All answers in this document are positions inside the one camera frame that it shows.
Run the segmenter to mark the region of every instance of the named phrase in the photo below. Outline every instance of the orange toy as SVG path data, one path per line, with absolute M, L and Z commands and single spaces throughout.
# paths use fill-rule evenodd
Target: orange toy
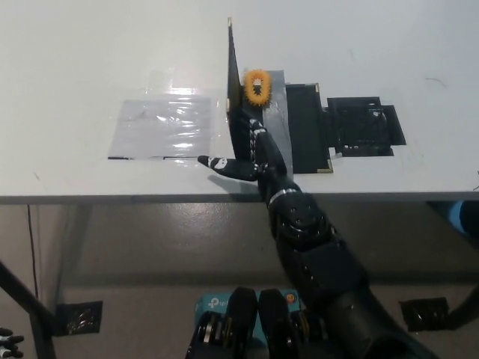
M 254 81 L 260 80 L 260 93 L 254 90 Z M 245 75 L 246 98 L 252 105 L 263 106 L 269 101 L 271 92 L 271 76 L 264 70 L 248 71 Z

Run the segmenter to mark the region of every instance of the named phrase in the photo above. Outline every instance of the orange gear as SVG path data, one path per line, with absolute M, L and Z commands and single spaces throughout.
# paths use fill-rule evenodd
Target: orange gear
M 260 93 L 254 91 L 254 80 L 260 80 Z M 264 70 L 248 71 L 245 75 L 246 98 L 252 105 L 263 106 L 268 103 L 271 93 L 271 76 Z
M 287 293 L 285 295 L 285 298 L 288 304 L 292 304 L 296 302 L 296 296 L 293 293 Z

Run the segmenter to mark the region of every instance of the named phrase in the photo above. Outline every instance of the blue box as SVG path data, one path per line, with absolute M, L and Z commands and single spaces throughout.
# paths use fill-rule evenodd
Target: blue box
M 286 298 L 290 312 L 299 310 L 299 297 L 294 289 L 280 290 L 281 294 Z M 195 325 L 198 324 L 204 312 L 211 310 L 218 313 L 226 313 L 228 306 L 228 299 L 231 296 L 229 293 L 210 293 L 203 295 L 195 306 Z M 256 297 L 259 299 L 260 292 L 256 292 Z M 253 346 L 264 347 L 267 346 L 266 338 L 261 328 L 259 314 L 256 317 L 256 325 L 253 330 Z

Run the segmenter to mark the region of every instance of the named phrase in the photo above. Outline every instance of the black metal bracket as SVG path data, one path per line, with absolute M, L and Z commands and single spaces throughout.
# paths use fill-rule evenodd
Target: black metal bracket
M 29 314 L 38 359 L 56 358 L 52 337 L 100 331 L 102 302 L 60 304 L 54 314 L 1 261 L 0 288 Z

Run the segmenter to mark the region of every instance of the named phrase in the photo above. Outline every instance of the black panel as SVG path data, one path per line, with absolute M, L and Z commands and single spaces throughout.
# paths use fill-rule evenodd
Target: black panel
M 332 172 L 326 134 L 320 128 L 323 111 L 317 86 L 286 85 L 286 95 L 293 172 Z
M 250 159 L 249 127 L 240 118 L 242 106 L 242 88 L 238 72 L 237 56 L 234 50 L 233 27 L 228 26 L 228 123 L 234 156 L 237 159 Z

